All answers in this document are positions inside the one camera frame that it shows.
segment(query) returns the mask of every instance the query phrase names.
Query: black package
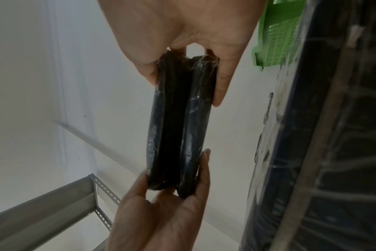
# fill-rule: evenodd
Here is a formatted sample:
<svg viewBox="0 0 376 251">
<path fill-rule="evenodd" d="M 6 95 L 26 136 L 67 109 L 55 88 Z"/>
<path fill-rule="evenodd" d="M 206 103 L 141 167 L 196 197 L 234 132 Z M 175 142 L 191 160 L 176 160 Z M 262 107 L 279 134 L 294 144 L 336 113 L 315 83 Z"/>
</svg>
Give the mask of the black package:
<svg viewBox="0 0 376 251">
<path fill-rule="evenodd" d="M 147 142 L 148 188 L 175 187 L 186 198 L 196 187 L 218 61 L 167 51 L 157 64 Z"/>
</svg>

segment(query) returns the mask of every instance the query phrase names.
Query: person's left hand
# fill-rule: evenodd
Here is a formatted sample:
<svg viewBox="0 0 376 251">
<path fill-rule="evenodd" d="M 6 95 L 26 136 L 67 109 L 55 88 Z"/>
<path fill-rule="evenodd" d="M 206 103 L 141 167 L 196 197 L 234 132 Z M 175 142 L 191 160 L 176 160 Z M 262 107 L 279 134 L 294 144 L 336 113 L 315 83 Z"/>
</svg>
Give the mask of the person's left hand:
<svg viewBox="0 0 376 251">
<path fill-rule="evenodd" d="M 209 156 L 209 149 L 202 153 L 196 191 L 185 200 L 174 195 L 175 189 L 164 189 L 147 201 L 143 172 L 119 205 L 106 250 L 192 250 L 209 195 Z"/>
</svg>

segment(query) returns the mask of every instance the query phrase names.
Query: shiny plastic film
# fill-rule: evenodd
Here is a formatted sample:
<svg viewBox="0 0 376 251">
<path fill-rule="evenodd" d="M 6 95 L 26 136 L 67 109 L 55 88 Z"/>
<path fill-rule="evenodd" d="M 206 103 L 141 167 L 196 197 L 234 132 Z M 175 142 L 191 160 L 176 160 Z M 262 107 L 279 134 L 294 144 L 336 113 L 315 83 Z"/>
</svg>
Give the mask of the shiny plastic film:
<svg viewBox="0 0 376 251">
<path fill-rule="evenodd" d="M 376 251 L 376 1 L 310 0 L 281 66 L 242 251 Z"/>
<path fill-rule="evenodd" d="M 186 198 L 196 188 L 218 60 L 167 51 L 158 61 L 147 143 L 148 186 L 174 187 Z"/>
</svg>

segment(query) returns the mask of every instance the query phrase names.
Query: plastic wrap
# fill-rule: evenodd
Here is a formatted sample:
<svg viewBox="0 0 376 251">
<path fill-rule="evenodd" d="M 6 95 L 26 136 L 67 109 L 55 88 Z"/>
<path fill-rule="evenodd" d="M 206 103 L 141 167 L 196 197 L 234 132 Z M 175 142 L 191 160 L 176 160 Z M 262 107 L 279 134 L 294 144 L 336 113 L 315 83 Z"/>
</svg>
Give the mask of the plastic wrap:
<svg viewBox="0 0 376 251">
<path fill-rule="evenodd" d="M 267 117 L 240 250 L 376 251 L 376 1 L 308 1 Z"/>
<path fill-rule="evenodd" d="M 212 56 L 188 59 L 171 51 L 159 59 L 148 130 L 149 189 L 175 187 L 182 198 L 194 192 L 217 65 Z"/>
</svg>

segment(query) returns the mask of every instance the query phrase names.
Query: skin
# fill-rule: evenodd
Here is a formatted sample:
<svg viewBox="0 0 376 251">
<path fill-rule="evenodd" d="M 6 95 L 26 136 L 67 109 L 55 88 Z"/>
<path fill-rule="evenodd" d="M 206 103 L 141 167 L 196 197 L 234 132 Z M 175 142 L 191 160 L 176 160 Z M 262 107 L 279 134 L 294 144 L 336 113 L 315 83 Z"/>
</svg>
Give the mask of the skin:
<svg viewBox="0 0 376 251">
<path fill-rule="evenodd" d="M 265 0 L 98 0 L 126 57 L 152 84 L 167 47 L 185 54 L 198 43 L 219 58 L 213 105 L 219 106 Z"/>
<path fill-rule="evenodd" d="M 209 195 L 209 157 L 207 149 L 202 153 L 196 191 L 185 200 L 174 195 L 174 189 L 164 189 L 152 202 L 147 201 L 147 174 L 143 172 L 119 205 L 106 250 L 192 250 Z"/>
</svg>

